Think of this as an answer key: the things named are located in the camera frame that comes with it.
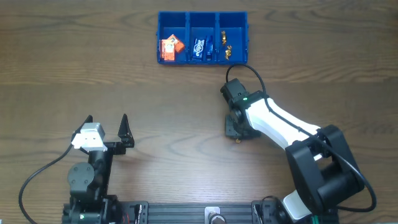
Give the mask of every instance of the cable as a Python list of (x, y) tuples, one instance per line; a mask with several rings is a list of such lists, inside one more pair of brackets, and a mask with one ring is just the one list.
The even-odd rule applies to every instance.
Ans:
[(18, 202), (19, 202), (19, 208), (21, 209), (21, 212), (24, 214), (24, 216), (26, 217), (26, 219), (28, 221), (30, 221), (31, 224), (37, 224), (35, 221), (33, 221), (33, 219), (27, 214), (25, 208), (24, 208), (24, 204), (22, 203), (22, 195), (24, 193), (25, 187), (26, 185), (39, 173), (41, 173), (43, 170), (49, 168), (50, 166), (54, 165), (56, 162), (60, 161), (62, 158), (64, 158), (68, 152), (70, 151), (70, 149), (72, 148), (72, 144), (69, 145), (68, 149), (57, 159), (55, 159), (54, 161), (50, 162), (49, 164), (43, 166), (42, 168), (40, 168), (38, 171), (34, 172), (22, 185), (21, 190), (19, 191), (19, 196), (18, 196)]
[(264, 101), (266, 102), (266, 106), (268, 108), (268, 110), (274, 114), (275, 116), (277, 116), (279, 119), (281, 119), (282, 121), (284, 121), (285, 123), (287, 123), (288, 125), (290, 125), (291, 127), (297, 129), (300, 132), (303, 132), (304, 134), (306, 134), (308, 137), (310, 137), (312, 140), (314, 140), (315, 142), (321, 144), (324, 148), (326, 148), (333, 156), (339, 158), (340, 160), (342, 160), (347, 166), (349, 166), (349, 168), (364, 182), (364, 185), (366, 186), (366, 188), (369, 191), (369, 194), (371, 196), (372, 199), (372, 203), (371, 206), (369, 206), (368, 208), (349, 208), (349, 207), (342, 207), (342, 206), (336, 206), (337, 209), (340, 210), (344, 210), (344, 211), (349, 211), (349, 212), (370, 212), (372, 210), (374, 210), (376, 208), (376, 204), (377, 204), (377, 198), (376, 198), (376, 194), (374, 193), (374, 190), (371, 186), (371, 184), (368, 182), (368, 180), (365, 178), (364, 175), (362, 175), (362, 173), (360, 173), (359, 170), (357, 170), (352, 164), (350, 164), (346, 159), (344, 159), (341, 155), (339, 155), (332, 147), (330, 147), (327, 143), (321, 141), (320, 139), (318, 139), (316, 136), (312, 135), (311, 133), (309, 133), (308, 131), (302, 129), (301, 127), (291, 123), (289, 120), (285, 119), (284, 117), (282, 117), (281, 115), (279, 115), (278, 113), (276, 113), (268, 104), (267, 98), (269, 97), (267, 95), (266, 92), (266, 86), (264, 84), (264, 82), (262, 81), (261, 76), (258, 74), (258, 72), (252, 68), (249, 65), (245, 65), (245, 64), (241, 64), (241, 63), (237, 63), (234, 65), (231, 65), (228, 70), (226, 71), (226, 82), (228, 82), (228, 74), (229, 71), (231, 70), (231, 68), (235, 67), (235, 66), (245, 66), (246, 68), (252, 70), (254, 72), (254, 74), (258, 77), (258, 79), (260, 80), (261, 83), (261, 87), (262, 87), (262, 92), (264, 94)]

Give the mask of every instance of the wood grain surface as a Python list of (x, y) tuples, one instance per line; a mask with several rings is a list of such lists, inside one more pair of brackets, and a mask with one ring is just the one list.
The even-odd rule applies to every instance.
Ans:
[[(0, 1), (0, 219), (27, 223), (22, 183), (58, 157), (92, 114), (116, 140), (123, 113), (136, 147), (115, 157), (109, 193), (149, 202), (250, 202), (294, 190), (284, 151), (263, 136), (224, 137), (226, 67), (161, 66), (158, 11), (247, 11), (249, 63), (277, 104), (334, 124), (373, 185), (370, 213), (342, 223), (398, 220), (397, 1)], [(248, 70), (231, 72), (251, 91)], [(38, 223), (60, 223), (69, 155), (26, 188)], [(364, 190), (343, 203), (370, 204)]]

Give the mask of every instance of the blue snack package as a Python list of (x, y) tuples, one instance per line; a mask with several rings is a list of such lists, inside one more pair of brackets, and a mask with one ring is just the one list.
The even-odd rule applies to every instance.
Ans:
[(192, 60), (202, 60), (203, 58), (203, 50), (205, 49), (205, 40), (195, 38), (195, 45), (193, 46), (192, 51)]
[(211, 60), (213, 57), (213, 36), (209, 35), (206, 38), (206, 60)]

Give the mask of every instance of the wooden table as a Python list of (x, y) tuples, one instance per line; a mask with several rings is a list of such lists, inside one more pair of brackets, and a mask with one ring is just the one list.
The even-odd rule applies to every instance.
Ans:
[[(398, 4), (396, 1), (0, 2), (0, 219), (27, 223), (17, 194), (58, 157), (92, 114), (117, 140), (123, 113), (136, 147), (115, 157), (109, 194), (149, 202), (250, 202), (294, 184), (284, 151), (263, 136), (224, 136), (219, 89), (227, 67), (161, 66), (157, 12), (247, 11), (249, 63), (277, 104), (319, 126), (341, 128), (377, 209), (340, 212), (342, 223), (398, 220)], [(243, 68), (231, 72), (260, 89)], [(38, 223), (60, 223), (69, 155), (26, 188)], [(343, 203), (370, 204), (364, 190)]]

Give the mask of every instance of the blue plastic container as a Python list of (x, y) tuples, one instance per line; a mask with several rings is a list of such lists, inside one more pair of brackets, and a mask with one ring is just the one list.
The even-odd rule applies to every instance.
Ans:
[[(248, 14), (247, 12), (159, 12), (157, 27), (157, 61), (167, 65), (203, 64), (229, 65), (248, 62)], [(227, 43), (223, 46), (221, 31), (225, 31)], [(175, 54), (174, 62), (160, 57), (159, 40), (174, 34), (185, 44), (185, 50)], [(192, 60), (195, 38), (213, 36), (213, 56), (204, 55), (202, 61)], [(232, 46), (232, 55), (225, 59), (226, 46)]]

